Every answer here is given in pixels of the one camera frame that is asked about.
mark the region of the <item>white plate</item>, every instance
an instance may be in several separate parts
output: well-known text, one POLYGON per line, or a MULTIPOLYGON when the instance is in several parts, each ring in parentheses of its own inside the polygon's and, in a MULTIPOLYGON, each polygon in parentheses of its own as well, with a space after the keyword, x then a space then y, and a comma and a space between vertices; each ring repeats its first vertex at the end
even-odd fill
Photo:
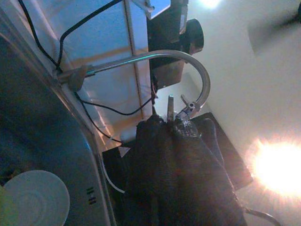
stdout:
POLYGON ((69 212, 66 185, 53 173, 32 170, 4 185, 18 211, 19 226, 63 226, 69 212))

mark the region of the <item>black cloth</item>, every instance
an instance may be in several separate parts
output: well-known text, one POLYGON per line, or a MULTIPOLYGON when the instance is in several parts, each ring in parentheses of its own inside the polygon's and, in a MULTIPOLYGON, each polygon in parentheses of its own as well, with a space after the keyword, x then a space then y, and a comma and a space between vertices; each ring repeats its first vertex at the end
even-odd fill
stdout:
POLYGON ((125 200, 125 226, 246 226, 222 159, 190 121, 138 124, 125 200))
POLYGON ((253 181, 253 178, 249 169, 213 114, 205 113, 199 117, 191 119, 191 121, 196 125, 199 134, 201 134, 202 140, 210 150, 216 151, 216 146, 218 145, 218 149, 222 154, 224 167, 235 190, 250 184, 253 181))

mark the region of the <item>white wall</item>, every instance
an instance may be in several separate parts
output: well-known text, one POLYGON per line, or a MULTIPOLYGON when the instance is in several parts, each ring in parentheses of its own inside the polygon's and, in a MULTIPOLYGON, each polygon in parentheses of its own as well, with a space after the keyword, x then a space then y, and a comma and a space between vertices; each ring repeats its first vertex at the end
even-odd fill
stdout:
MULTIPOLYGON (((254 55, 247 33, 248 24, 273 13, 297 11, 299 3, 222 0, 215 9, 204 8, 200 0, 189 4, 189 18, 197 18, 205 34, 204 50, 195 57, 211 78, 208 105, 247 163, 257 138, 301 139, 301 25, 259 56, 254 55)), ((197 81, 189 65, 184 70, 197 81)), ((299 198, 278 196, 256 182, 238 195, 244 205, 266 211, 284 225, 301 226, 299 198)), ((247 219, 250 226, 271 225, 247 219)))

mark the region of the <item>white cable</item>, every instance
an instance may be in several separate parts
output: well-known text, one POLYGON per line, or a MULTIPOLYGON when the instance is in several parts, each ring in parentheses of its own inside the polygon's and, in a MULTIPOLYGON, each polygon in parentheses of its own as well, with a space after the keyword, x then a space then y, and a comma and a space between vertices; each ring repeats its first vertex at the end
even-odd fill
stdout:
MULTIPOLYGON (((109 141, 112 141, 112 139, 113 139, 115 136, 116 136, 116 135, 111 136, 111 138, 110 138, 107 142, 105 142, 105 144, 104 144, 104 151, 106 151, 106 149, 107 149, 107 143, 108 143, 109 141)), ((102 162, 103 172, 104 172, 105 178, 108 180, 109 184, 110 184, 116 191, 118 191, 118 192, 124 194, 125 191, 122 190, 122 189, 120 189, 120 188, 118 188, 116 185, 114 185, 114 183, 113 183, 113 182, 111 181, 111 179, 109 178, 109 175, 108 175, 108 173, 107 173, 107 170, 105 169, 105 165, 104 165, 104 162, 103 162, 103 153, 102 153, 102 156, 101 156, 100 160, 101 160, 101 162, 102 162)))

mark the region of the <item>stainless steel sink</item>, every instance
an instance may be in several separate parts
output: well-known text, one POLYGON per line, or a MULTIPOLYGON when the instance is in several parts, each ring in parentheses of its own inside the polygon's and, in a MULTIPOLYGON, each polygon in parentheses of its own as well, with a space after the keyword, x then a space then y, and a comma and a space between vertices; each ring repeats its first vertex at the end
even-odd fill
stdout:
POLYGON ((70 194, 65 225, 114 225, 94 134, 0 12, 0 176, 47 170, 70 194))

